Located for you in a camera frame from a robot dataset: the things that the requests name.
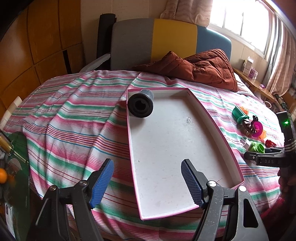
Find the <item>blue gripper pad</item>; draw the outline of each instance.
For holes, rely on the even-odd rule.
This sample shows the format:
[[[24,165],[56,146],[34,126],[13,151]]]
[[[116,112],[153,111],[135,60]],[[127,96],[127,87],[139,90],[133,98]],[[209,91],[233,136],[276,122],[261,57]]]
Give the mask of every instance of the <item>blue gripper pad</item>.
[[[205,201],[203,200],[203,190],[200,187],[199,183],[197,182],[196,178],[194,177],[192,171],[190,170],[185,160],[181,163],[181,173],[194,203],[196,205],[199,205],[199,207],[203,207],[203,205],[205,204]]]
[[[99,171],[101,171],[101,174],[99,175],[97,181],[94,184],[94,187],[92,188],[91,199],[89,201],[91,208],[94,208],[96,205],[101,203],[104,193],[114,172],[113,160],[107,159],[105,162],[102,165],[102,167],[104,165],[105,167],[103,167],[104,169],[102,171],[102,167],[100,168]]]

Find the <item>orange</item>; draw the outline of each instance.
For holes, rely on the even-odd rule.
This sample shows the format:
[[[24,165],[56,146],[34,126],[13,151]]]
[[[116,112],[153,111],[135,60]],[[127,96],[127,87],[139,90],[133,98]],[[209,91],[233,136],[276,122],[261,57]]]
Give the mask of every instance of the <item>orange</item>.
[[[7,173],[3,168],[0,168],[0,183],[4,184],[7,181]]]

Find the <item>window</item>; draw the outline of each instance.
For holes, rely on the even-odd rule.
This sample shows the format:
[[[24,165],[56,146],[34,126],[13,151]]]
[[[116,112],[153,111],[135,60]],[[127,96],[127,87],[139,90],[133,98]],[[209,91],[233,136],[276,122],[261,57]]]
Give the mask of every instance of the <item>window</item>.
[[[210,23],[243,38],[264,54],[269,12],[259,1],[213,0]]]

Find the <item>wooden shelf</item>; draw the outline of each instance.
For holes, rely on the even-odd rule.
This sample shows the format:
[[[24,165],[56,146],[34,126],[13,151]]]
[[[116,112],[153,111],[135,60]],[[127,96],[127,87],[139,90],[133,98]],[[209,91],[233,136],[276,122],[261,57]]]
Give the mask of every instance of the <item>wooden shelf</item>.
[[[276,102],[274,96],[267,89],[262,88],[257,80],[245,76],[239,69],[233,68],[233,71],[250,86],[252,92],[259,92],[261,95],[268,98],[271,103]]]

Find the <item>headboard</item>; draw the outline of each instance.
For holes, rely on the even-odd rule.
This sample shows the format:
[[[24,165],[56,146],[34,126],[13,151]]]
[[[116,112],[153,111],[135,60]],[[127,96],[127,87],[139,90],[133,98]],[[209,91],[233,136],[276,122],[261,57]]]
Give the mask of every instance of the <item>headboard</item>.
[[[148,64],[169,51],[185,58],[215,48],[230,59],[230,39],[208,28],[167,19],[124,20],[113,25],[111,70]]]

